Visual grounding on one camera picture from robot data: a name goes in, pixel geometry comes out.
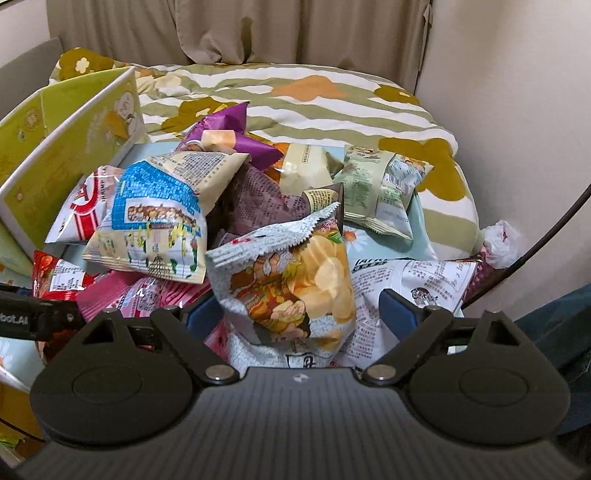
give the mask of pink snack bag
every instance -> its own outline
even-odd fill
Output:
[[[210,289],[207,279],[201,285],[147,277],[135,272],[113,271],[93,288],[78,295],[78,308],[88,322],[102,309],[116,308],[123,317],[145,317],[166,305],[194,302]]]
[[[272,145],[245,135],[247,107],[248,102],[244,102],[206,115],[193,125],[176,151],[248,153],[252,158],[251,165],[261,171],[266,170],[283,153]]]

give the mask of plastic bag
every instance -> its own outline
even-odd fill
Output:
[[[61,207],[46,243],[86,242],[113,208],[113,198],[125,170],[110,165],[81,180]]]
[[[78,295],[78,308],[88,322],[102,309],[117,308],[125,318],[146,317],[167,305],[183,308],[210,290],[201,285],[113,271]]]
[[[415,187],[432,168],[385,150],[347,148],[345,166],[333,179],[345,185],[345,220],[412,240],[406,210]]]
[[[202,283],[204,216],[246,159],[238,153],[182,152],[133,164],[82,258],[113,270]]]
[[[277,144],[285,152],[283,159],[265,170],[279,184],[283,195],[301,195],[333,183],[332,176],[343,166],[318,145]]]
[[[477,264],[476,261],[357,260],[351,270],[357,325],[333,366],[363,371],[398,343],[387,326],[397,318],[379,316],[379,295],[383,289],[393,289],[418,307],[438,305],[456,312]]]
[[[89,275],[77,265],[36,250],[33,263],[33,296],[38,299],[74,301],[81,291],[102,276]],[[54,333],[48,342],[36,342],[41,361],[47,364],[76,333],[73,330],[64,330]]]
[[[521,234],[504,220],[482,230],[485,259],[493,268],[509,268],[520,256]]]
[[[92,276],[77,265],[35,250],[33,296],[48,300],[75,300],[78,293],[101,275]]]
[[[272,223],[301,220],[333,202],[342,201],[340,183],[306,190],[298,196],[283,195],[277,183],[245,163],[220,197],[217,215],[222,220],[223,230],[240,236]],[[340,205],[336,218],[342,231],[343,208]]]
[[[245,135],[248,102],[206,115],[179,143],[176,151],[214,151],[247,153],[251,164],[265,170],[282,157],[272,145]]]
[[[226,311],[227,352],[248,367],[327,367],[355,326],[337,204],[260,228],[206,254]]]

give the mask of bedsheet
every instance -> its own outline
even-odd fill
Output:
[[[131,65],[75,48],[60,57],[50,82]],[[418,196],[438,258],[454,260],[479,250],[478,214],[453,159],[455,137],[395,83],[309,65],[135,67],[152,142],[177,138],[223,105],[249,101],[248,131],[272,142],[354,144],[428,161],[434,170]]]

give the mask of wrapped candy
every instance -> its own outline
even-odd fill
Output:
[[[248,153],[251,164],[265,170],[282,157],[272,145],[245,134],[248,102],[206,115],[187,133],[176,151],[216,151]]]

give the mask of cartoon illustration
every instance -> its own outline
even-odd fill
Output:
[[[140,119],[135,113],[135,101],[131,92],[124,92],[115,102],[113,110],[105,113],[103,126],[105,138],[117,138],[128,140],[138,130]]]
[[[41,120],[41,112],[36,108],[27,110],[25,117],[25,128],[29,131],[35,130],[39,126]]]
[[[189,267],[189,270],[192,272],[197,270],[197,266],[199,264],[199,261],[197,259],[197,253],[199,251],[198,246],[199,246],[199,239],[200,238],[201,238],[201,231],[197,231],[195,233],[195,235],[193,235],[193,238],[191,239],[191,249],[193,250],[193,265],[191,265]]]
[[[271,331],[271,342],[309,338],[311,319],[331,314],[346,323],[355,315],[345,245],[330,220],[304,244],[235,273],[230,291],[255,324]]]
[[[418,307],[426,307],[427,305],[437,305],[437,298],[423,287],[417,287],[410,291],[413,296],[414,303]]]

